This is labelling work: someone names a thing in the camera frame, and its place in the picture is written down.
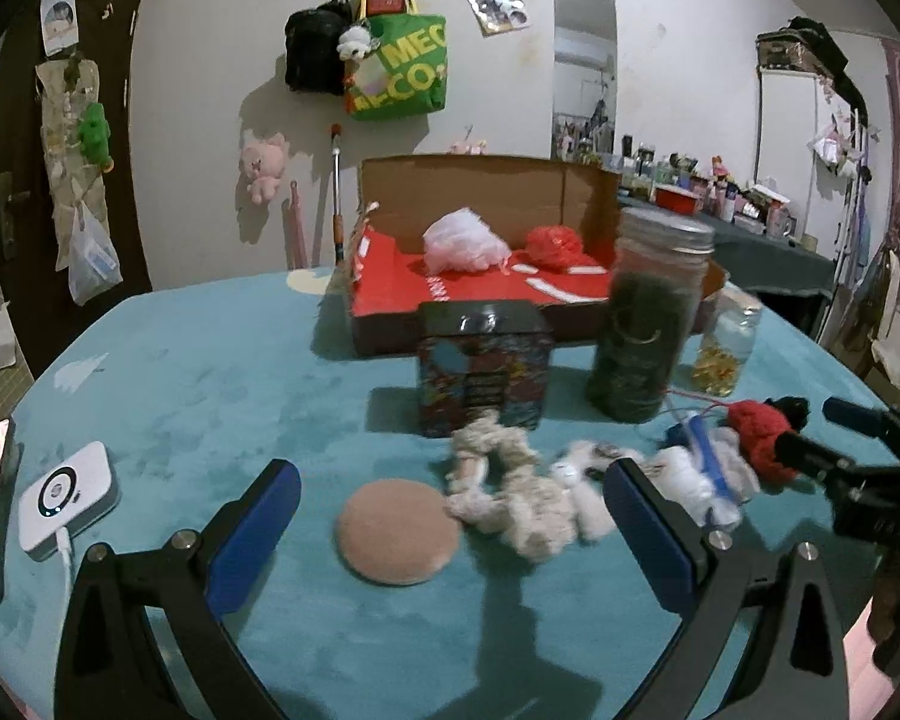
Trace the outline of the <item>cream crochet scrunchie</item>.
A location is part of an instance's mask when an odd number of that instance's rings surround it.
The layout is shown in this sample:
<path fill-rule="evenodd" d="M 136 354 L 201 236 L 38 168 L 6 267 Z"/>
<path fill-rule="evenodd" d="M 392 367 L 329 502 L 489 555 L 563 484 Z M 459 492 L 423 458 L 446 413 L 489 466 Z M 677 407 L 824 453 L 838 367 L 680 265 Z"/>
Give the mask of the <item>cream crochet scrunchie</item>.
<path fill-rule="evenodd" d="M 450 437 L 445 509 L 479 533 L 496 535 L 533 564 L 553 559 L 577 538 L 571 498 L 545 475 L 523 427 L 484 410 Z"/>

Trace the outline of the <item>suitcase on wardrobe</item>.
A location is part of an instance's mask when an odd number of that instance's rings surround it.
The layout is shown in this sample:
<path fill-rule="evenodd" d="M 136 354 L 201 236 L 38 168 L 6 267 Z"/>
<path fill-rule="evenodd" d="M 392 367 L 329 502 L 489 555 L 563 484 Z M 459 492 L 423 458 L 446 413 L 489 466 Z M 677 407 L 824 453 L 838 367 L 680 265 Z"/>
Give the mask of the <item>suitcase on wardrobe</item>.
<path fill-rule="evenodd" d="M 806 71 L 831 78 L 832 71 L 818 59 L 803 37 L 792 29 L 763 32 L 756 37 L 758 65 L 772 70 Z"/>

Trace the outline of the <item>white mesh bath pouf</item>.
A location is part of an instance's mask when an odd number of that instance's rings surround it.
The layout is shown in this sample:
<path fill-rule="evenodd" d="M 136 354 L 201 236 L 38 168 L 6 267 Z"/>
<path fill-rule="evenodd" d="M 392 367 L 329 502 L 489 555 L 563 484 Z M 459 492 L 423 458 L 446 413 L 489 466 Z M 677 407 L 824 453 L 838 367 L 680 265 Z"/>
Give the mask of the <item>white mesh bath pouf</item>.
<path fill-rule="evenodd" d="M 442 216 L 422 234 L 424 265 L 429 275 L 444 271 L 481 273 L 504 268 L 512 250 L 470 208 Z"/>

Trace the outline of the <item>round tan powder puff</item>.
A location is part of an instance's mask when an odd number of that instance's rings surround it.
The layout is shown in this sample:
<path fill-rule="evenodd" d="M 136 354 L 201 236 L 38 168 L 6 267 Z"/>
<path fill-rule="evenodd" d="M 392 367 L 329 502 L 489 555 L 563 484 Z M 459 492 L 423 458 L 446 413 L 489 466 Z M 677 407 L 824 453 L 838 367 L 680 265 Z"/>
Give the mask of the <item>round tan powder puff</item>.
<path fill-rule="evenodd" d="M 460 522 L 447 514 L 445 497 L 403 478 L 361 486 L 334 525 L 344 564 L 368 582 L 388 587 L 427 582 L 452 561 L 460 539 Z"/>

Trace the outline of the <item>colourful square tin box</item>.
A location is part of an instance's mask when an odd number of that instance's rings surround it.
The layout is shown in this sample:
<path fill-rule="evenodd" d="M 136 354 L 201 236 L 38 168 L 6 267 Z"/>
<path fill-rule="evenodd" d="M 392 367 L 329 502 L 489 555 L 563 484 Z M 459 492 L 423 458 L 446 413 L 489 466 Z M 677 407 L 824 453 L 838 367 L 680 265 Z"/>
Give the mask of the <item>colourful square tin box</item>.
<path fill-rule="evenodd" d="M 419 427 L 447 437 L 484 411 L 502 426 L 538 426 L 553 337 L 530 301 L 425 302 L 418 307 Z"/>

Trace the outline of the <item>photo collage poster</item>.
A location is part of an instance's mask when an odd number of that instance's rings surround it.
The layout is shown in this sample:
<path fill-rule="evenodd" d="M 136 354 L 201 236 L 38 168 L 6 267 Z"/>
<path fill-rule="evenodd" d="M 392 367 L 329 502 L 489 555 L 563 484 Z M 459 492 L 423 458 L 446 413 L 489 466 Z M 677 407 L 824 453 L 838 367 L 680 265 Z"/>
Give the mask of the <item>photo collage poster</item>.
<path fill-rule="evenodd" d="M 523 0 L 466 0 L 484 36 L 525 29 L 530 23 Z"/>

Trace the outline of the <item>green tote bag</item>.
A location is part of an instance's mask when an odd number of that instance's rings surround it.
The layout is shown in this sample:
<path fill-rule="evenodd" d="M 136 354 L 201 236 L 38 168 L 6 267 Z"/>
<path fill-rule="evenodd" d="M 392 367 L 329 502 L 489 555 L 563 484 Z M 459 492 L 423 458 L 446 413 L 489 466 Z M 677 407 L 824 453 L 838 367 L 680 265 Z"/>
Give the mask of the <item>green tote bag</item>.
<path fill-rule="evenodd" d="M 354 121 L 439 112 L 447 101 L 447 20 L 416 0 L 359 0 L 357 18 L 377 39 L 360 64 L 344 62 L 344 109 Z"/>

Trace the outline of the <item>portrait photo on door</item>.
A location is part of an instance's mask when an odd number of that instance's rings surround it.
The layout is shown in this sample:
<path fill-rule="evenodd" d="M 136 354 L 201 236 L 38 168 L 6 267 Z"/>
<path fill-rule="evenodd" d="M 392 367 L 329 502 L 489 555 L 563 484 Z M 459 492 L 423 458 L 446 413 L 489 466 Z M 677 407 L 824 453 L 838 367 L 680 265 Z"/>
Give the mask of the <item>portrait photo on door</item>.
<path fill-rule="evenodd" d="M 40 0 L 40 29 L 48 59 L 79 44 L 76 0 Z"/>

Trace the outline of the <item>pink fox plush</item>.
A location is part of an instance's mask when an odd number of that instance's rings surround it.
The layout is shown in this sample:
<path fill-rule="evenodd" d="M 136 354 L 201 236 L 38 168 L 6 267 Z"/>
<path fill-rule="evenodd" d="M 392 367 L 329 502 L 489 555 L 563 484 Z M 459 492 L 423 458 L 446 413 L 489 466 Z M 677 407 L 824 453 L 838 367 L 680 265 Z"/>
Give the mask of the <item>pink fox plush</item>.
<path fill-rule="evenodd" d="M 461 154 L 461 156 L 482 156 L 486 153 L 486 149 L 486 140 L 476 140 L 475 142 L 463 140 L 463 142 L 453 143 L 453 145 L 450 146 L 448 153 Z"/>

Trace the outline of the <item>white portable wifi device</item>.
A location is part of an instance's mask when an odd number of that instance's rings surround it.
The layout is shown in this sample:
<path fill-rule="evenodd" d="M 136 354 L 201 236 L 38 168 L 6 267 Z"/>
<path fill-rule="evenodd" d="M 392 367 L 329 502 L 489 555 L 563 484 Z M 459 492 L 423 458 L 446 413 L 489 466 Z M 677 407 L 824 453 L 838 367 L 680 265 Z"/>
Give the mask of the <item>white portable wifi device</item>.
<path fill-rule="evenodd" d="M 113 511 L 118 501 L 109 452 L 94 440 L 23 491 L 17 511 L 20 549 L 43 561 L 58 549 L 61 530 L 76 536 Z"/>

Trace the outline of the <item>white cloth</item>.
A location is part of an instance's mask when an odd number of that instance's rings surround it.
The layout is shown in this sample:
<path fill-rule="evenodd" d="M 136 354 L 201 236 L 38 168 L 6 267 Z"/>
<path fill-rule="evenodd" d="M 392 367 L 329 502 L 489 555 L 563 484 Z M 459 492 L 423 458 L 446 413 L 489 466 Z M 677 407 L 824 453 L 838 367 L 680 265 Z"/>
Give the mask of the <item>white cloth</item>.
<path fill-rule="evenodd" d="M 717 493 L 686 447 L 672 445 L 656 452 L 642 463 L 642 472 L 666 500 L 681 505 L 697 527 L 733 532 L 743 522 L 738 505 Z"/>

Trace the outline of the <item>red knitted ball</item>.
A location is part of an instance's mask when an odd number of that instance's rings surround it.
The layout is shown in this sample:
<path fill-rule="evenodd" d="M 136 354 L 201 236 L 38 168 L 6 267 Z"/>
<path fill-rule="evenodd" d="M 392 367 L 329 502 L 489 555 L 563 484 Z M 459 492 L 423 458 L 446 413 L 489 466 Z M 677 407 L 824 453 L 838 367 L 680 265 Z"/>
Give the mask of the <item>red knitted ball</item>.
<path fill-rule="evenodd" d="M 756 400 L 741 400 L 728 405 L 727 419 L 740 439 L 740 454 L 761 483 L 771 488 L 792 483 L 797 472 L 775 460 L 777 437 L 792 433 L 792 426 L 781 411 Z"/>

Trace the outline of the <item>black backpack on wall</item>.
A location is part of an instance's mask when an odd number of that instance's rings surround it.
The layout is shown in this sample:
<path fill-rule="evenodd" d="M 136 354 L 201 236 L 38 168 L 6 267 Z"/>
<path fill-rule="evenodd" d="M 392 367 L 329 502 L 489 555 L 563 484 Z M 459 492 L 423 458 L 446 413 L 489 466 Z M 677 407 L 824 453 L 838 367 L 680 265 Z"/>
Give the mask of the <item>black backpack on wall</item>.
<path fill-rule="evenodd" d="M 352 23 L 351 0 L 328 0 L 287 18 L 284 82 L 292 91 L 343 96 L 344 62 L 338 44 Z"/>

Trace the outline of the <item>red-lined cardboard box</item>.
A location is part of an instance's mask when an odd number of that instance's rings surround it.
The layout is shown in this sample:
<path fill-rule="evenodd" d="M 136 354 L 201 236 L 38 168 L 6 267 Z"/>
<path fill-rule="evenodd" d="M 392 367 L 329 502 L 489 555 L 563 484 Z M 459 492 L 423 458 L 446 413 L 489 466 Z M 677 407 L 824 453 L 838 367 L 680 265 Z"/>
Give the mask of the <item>red-lined cardboard box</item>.
<path fill-rule="evenodd" d="M 591 340 L 610 289 L 618 187 L 600 167 L 517 156 L 365 161 L 346 260 L 357 353 L 414 351 L 425 302 L 528 301 L 556 340 Z"/>

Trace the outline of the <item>black scrunchie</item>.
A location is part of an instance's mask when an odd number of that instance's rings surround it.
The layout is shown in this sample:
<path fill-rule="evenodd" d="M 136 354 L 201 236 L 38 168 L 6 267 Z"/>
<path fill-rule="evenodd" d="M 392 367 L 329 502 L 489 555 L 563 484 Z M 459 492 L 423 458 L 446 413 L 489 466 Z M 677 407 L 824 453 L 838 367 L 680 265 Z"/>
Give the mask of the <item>black scrunchie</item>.
<path fill-rule="evenodd" d="M 809 417 L 809 401 L 803 397 L 768 398 L 766 405 L 779 411 L 792 431 L 803 431 Z"/>

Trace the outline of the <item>dark glass jar silver lid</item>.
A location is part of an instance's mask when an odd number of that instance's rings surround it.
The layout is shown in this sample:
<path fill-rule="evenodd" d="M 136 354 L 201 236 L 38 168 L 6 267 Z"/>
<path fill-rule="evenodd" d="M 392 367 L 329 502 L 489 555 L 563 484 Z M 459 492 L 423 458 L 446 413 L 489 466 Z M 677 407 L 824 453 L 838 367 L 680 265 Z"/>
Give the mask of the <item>dark glass jar silver lid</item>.
<path fill-rule="evenodd" d="M 702 299 L 713 229 L 656 208 L 621 211 L 610 292 L 585 388 L 603 415 L 624 424 L 662 408 Z"/>

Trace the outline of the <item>pink pig plush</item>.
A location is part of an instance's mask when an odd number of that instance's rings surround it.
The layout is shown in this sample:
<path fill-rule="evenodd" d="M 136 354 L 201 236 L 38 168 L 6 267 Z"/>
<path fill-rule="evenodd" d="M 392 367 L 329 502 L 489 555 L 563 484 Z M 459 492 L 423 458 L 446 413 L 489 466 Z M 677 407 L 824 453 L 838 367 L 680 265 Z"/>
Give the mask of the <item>pink pig plush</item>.
<path fill-rule="evenodd" d="M 250 202 L 267 205 L 276 199 L 283 185 L 287 163 L 287 142 L 282 133 L 271 137 L 251 137 L 240 154 L 240 166 L 247 179 Z"/>

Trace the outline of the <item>white wardrobe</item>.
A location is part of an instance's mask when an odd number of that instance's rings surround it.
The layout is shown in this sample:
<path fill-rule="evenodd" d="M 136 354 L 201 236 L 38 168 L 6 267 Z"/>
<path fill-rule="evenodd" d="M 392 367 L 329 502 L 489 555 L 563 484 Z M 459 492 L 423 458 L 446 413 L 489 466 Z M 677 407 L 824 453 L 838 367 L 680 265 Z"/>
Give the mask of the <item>white wardrobe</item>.
<path fill-rule="evenodd" d="M 847 104 L 819 76 L 802 71 L 764 68 L 759 93 L 756 181 L 790 200 L 795 238 L 809 236 L 818 254 L 834 259 L 847 188 L 813 143 L 845 124 Z"/>

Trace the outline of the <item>dark cloth covered table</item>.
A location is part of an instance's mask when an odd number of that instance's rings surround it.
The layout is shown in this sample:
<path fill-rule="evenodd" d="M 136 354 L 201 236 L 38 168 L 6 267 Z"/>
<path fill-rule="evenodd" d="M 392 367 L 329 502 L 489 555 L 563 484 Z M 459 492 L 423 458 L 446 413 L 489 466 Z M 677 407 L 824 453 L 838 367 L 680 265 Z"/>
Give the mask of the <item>dark cloth covered table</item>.
<path fill-rule="evenodd" d="M 727 278 L 748 293 L 758 296 L 769 309 L 811 338 L 823 328 L 824 312 L 834 296 L 836 264 L 811 254 L 797 244 L 756 236 L 741 227 L 709 218 L 678 215 L 660 210 L 653 203 L 619 197 L 622 206 L 640 208 L 667 218 L 665 239 L 679 247 L 701 249 L 702 239 L 710 239 L 710 254 Z"/>

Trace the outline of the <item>green plush on door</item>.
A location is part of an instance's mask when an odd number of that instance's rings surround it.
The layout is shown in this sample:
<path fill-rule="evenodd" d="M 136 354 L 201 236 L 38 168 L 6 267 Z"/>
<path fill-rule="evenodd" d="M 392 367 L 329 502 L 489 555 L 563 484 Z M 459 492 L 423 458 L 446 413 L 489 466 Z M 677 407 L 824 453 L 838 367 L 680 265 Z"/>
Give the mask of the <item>green plush on door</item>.
<path fill-rule="evenodd" d="M 110 172 L 115 161 L 110 154 L 110 126 L 102 103 L 86 107 L 77 126 L 80 153 L 92 166 L 102 172 Z"/>

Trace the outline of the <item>white plastic bag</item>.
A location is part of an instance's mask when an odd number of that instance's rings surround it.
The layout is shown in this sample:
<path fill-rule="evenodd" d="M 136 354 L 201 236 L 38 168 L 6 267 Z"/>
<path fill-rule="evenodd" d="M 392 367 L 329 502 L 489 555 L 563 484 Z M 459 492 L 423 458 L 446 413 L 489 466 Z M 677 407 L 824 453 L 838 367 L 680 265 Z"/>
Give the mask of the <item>white plastic bag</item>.
<path fill-rule="evenodd" d="M 107 229 L 79 202 L 74 207 L 69 239 L 68 284 L 74 304 L 86 305 L 122 281 L 118 254 Z"/>

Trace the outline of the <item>small jar yellow capsules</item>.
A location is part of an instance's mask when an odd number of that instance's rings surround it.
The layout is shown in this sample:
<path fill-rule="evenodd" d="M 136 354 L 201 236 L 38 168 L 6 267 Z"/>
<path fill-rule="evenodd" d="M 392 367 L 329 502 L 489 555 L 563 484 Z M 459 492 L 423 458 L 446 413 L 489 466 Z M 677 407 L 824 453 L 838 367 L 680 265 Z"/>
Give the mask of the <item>small jar yellow capsules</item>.
<path fill-rule="evenodd" d="M 763 303 L 735 284 L 717 299 L 692 366 L 691 379 L 704 394 L 726 397 L 735 390 L 756 344 Z"/>

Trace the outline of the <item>red mesh bath pouf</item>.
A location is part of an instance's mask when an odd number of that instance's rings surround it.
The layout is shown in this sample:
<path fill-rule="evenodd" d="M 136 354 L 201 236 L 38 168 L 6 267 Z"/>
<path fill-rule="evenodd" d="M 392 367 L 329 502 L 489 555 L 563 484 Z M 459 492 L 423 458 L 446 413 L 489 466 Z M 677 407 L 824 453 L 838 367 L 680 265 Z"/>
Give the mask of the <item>red mesh bath pouf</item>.
<path fill-rule="evenodd" d="M 533 265 L 566 271 L 589 263 L 580 236 L 567 226 L 538 226 L 526 234 L 525 254 Z"/>

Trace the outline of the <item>white panda plush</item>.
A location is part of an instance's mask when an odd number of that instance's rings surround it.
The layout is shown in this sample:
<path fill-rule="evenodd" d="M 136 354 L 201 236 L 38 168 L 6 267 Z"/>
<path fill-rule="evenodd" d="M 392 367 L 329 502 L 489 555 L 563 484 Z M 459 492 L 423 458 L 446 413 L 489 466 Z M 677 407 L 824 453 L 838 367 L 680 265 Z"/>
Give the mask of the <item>white panda plush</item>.
<path fill-rule="evenodd" d="M 338 43 L 338 55 L 343 62 L 356 62 L 360 64 L 362 60 L 374 52 L 377 48 L 377 39 L 372 36 L 372 32 L 362 23 L 352 25 L 347 28 L 340 36 Z"/>

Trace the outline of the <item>white fluffy plush toy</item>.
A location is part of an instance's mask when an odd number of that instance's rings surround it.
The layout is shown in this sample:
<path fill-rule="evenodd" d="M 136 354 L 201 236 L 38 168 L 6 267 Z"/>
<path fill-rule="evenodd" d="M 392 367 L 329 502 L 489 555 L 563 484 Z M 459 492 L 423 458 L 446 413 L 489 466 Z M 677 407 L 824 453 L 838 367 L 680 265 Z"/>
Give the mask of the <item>white fluffy plush toy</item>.
<path fill-rule="evenodd" d="M 549 476 L 566 491 L 574 506 L 578 538 L 585 543 L 598 543 L 616 530 L 596 483 L 603 481 L 606 470 L 621 458 L 644 461 L 645 455 L 629 447 L 576 440 L 549 466 Z"/>

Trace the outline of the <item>wall mirror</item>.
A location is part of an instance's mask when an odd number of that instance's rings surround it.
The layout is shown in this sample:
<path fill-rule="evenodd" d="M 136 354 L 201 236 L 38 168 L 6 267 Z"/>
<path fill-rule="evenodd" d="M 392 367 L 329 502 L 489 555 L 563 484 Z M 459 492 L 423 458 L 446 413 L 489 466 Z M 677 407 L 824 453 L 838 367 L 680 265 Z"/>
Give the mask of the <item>wall mirror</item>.
<path fill-rule="evenodd" d="M 614 0 L 554 0 L 551 158 L 606 163 L 616 143 Z"/>

